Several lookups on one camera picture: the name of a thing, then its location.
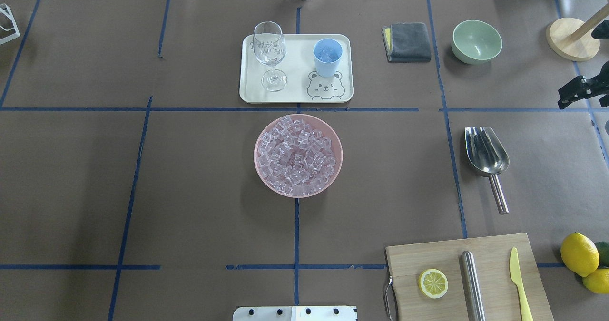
wooden stand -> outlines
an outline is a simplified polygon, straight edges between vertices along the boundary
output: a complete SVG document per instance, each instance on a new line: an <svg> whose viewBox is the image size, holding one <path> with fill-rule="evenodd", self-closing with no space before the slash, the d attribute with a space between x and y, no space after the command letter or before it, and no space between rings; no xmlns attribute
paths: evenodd
<svg viewBox="0 0 609 321"><path fill-rule="evenodd" d="M600 48L600 40L592 38L592 29L607 16L609 3L586 22L575 18L558 19L546 29L548 45L561 57L572 61L592 59Z"/></svg>

brown table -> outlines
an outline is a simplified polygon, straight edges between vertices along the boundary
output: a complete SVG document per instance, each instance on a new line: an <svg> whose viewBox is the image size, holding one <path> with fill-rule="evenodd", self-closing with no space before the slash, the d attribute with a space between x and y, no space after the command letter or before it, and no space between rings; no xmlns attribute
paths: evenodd
<svg viewBox="0 0 609 321"><path fill-rule="evenodd" d="M526 232L557 321L600 320L603 295L561 264L571 232L609 240L607 109L557 109L576 66L545 28L605 0L0 0L22 37L0 46L0 319L230 320L237 306L348 304L385 319L388 245ZM496 59L450 51L466 19ZM241 42L262 20L351 41L339 105L240 100ZM387 63L381 27L424 22L431 63ZM595 76L601 43L577 65ZM295 200L252 150L289 113L328 122L341 174ZM511 214L470 167L465 126L491 126Z"/></svg>

cartoon bear face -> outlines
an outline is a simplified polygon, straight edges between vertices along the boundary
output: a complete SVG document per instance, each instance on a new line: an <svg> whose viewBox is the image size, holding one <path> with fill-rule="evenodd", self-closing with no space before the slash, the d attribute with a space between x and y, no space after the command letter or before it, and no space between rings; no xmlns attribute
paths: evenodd
<svg viewBox="0 0 609 321"><path fill-rule="evenodd" d="M341 100L344 95L344 87L341 82L342 74L340 71L335 72L329 78L322 78L317 71L309 73L309 87L306 89L307 94L311 96L311 100L319 98L320 100Z"/></svg>

folded towel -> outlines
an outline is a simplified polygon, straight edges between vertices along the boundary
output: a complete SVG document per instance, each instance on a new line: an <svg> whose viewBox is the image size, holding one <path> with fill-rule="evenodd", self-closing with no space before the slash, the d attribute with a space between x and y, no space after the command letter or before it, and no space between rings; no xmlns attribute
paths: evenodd
<svg viewBox="0 0 609 321"><path fill-rule="evenodd" d="M429 62L431 49L427 26L422 22L398 22L383 27L389 62Z"/></svg>

lemon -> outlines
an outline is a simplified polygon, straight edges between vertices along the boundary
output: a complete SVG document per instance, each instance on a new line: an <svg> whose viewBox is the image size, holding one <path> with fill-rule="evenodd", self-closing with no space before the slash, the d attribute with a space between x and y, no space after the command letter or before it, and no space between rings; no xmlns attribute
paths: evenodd
<svg viewBox="0 0 609 321"><path fill-rule="evenodd" d="M609 243L606 241L599 241L594 243L596 249L599 251L600 264L609 267Z"/></svg>
<svg viewBox="0 0 609 321"><path fill-rule="evenodd" d="M582 280L583 285L591 292L609 293L609 269L597 269Z"/></svg>
<svg viewBox="0 0 609 321"><path fill-rule="evenodd" d="M596 245L579 233L565 237L560 247L560 256L568 269L582 277L593 273L599 266L599 252Z"/></svg>
<svg viewBox="0 0 609 321"><path fill-rule="evenodd" d="M439 299L448 291L448 280L442 271L427 269L419 276L419 289L432 299Z"/></svg>

